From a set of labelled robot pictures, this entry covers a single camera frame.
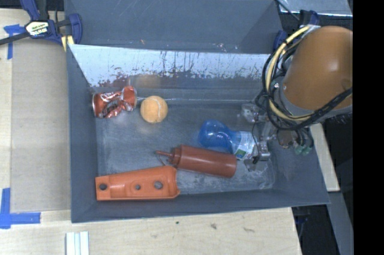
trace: blue plastic bottle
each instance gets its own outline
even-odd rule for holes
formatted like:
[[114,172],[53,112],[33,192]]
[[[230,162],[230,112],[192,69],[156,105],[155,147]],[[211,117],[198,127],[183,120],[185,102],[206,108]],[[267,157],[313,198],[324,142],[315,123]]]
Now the blue plastic bottle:
[[216,119],[203,123],[199,131],[199,142],[205,148],[224,148],[238,159],[251,155],[255,145],[250,132],[233,131]]

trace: red can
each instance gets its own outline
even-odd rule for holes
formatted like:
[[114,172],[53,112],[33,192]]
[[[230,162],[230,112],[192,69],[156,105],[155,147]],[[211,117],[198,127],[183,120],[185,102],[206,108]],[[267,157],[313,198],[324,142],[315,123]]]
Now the red can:
[[96,93],[92,96],[92,107],[97,118],[111,118],[122,110],[132,111],[136,102],[136,89],[129,85],[121,91]]

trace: orange plastic block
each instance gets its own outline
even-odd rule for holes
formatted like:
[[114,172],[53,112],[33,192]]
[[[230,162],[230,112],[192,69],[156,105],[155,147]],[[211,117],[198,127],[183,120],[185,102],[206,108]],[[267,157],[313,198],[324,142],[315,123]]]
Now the orange plastic block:
[[172,166],[99,176],[95,183],[97,200],[173,199],[180,193]]

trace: tennis ball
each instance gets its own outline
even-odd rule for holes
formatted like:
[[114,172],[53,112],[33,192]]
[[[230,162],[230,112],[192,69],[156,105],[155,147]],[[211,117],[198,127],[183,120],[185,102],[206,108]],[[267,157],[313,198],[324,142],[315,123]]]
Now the tennis ball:
[[140,105],[142,118],[149,123],[159,123],[168,114],[168,105],[159,96],[149,96]]

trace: yellow cable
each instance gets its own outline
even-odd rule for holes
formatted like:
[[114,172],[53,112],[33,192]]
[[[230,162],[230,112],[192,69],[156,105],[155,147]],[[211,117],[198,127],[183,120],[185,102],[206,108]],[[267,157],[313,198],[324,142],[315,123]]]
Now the yellow cable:
[[[305,31],[307,31],[308,29],[310,28],[310,26],[305,26],[299,30],[297,30],[295,33],[293,33],[291,36],[289,36],[285,42],[283,42],[280,47],[276,50],[274,56],[272,57],[272,60],[271,60],[271,63],[269,65],[269,68],[267,70],[267,75],[266,75],[266,79],[265,79],[265,83],[266,83],[266,91],[267,93],[269,93],[269,86],[271,84],[271,78],[272,78],[272,72],[273,72],[273,69],[275,67],[275,64],[276,62],[278,61],[278,58],[280,57],[280,55],[284,52],[286,46],[293,40],[295,39],[297,36],[303,34]],[[308,118],[309,116],[311,116],[311,114],[307,114],[307,115],[301,115],[301,116],[288,116],[286,114],[284,114],[282,111],[280,111],[278,108],[276,108],[276,106],[273,104],[273,102],[271,100],[269,100],[269,106],[271,107],[272,111],[279,117],[281,118],[284,118],[284,119],[288,119],[288,120],[291,120],[291,121],[295,121],[295,120],[303,120],[305,118]]]

